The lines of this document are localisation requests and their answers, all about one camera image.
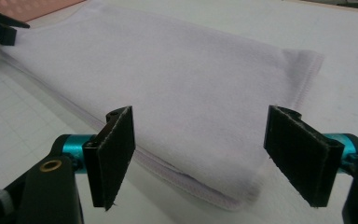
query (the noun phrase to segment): white tabletop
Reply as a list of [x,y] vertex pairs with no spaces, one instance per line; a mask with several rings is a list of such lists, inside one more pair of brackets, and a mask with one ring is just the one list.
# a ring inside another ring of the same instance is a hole
[[[358,136],[358,11],[280,0],[110,2],[282,48],[321,52],[324,64],[299,112],[321,133]],[[30,23],[51,24],[77,8]],[[59,135],[98,131],[0,56],[0,189],[46,156]],[[130,165],[117,206],[108,212],[92,207],[87,178],[76,178],[86,223],[342,223],[350,176],[338,175],[328,207],[314,209],[272,167],[258,201],[240,212],[194,198],[136,162]]]

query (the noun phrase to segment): pink surface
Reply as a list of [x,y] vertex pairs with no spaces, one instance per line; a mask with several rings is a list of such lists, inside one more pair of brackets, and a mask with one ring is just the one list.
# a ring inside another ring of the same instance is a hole
[[0,13],[19,21],[30,21],[84,0],[0,0]]

